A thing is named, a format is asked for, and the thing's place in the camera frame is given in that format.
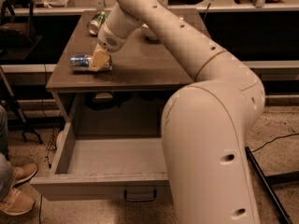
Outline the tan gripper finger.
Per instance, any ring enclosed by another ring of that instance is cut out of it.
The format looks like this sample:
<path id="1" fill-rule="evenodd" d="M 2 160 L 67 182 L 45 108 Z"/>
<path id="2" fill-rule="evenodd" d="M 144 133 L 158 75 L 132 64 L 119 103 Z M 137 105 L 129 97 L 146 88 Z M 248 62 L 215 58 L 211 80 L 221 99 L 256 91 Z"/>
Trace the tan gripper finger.
<path id="1" fill-rule="evenodd" d="M 106 49 L 97 45 L 91 57 L 90 69 L 94 72 L 108 71 L 111 69 L 111 58 Z"/>

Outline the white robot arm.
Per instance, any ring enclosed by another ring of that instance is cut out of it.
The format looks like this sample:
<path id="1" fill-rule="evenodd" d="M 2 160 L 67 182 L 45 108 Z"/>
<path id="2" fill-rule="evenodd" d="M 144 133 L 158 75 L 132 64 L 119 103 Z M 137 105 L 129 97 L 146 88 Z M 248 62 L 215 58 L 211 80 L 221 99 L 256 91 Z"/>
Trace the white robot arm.
<path id="1" fill-rule="evenodd" d="M 160 0 L 116 0 L 98 42 L 118 51 L 141 24 L 192 79 L 169 98 L 161 124 L 178 224 L 260 224 L 245 135 L 263 113 L 262 81 Z"/>

